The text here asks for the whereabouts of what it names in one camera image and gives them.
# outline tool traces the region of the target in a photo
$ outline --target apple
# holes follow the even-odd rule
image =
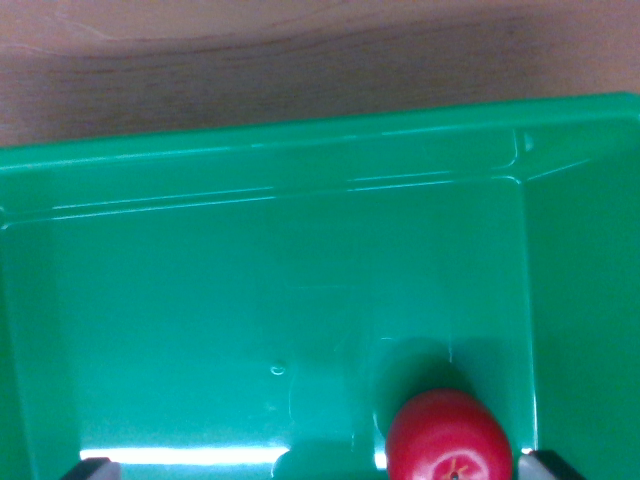
[[[390,480],[511,480],[504,431],[472,396],[437,389],[409,400],[386,442]]]

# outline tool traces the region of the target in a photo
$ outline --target green tray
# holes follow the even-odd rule
[[[517,459],[640,457],[640,99],[0,151],[0,472],[374,479],[468,390]]]

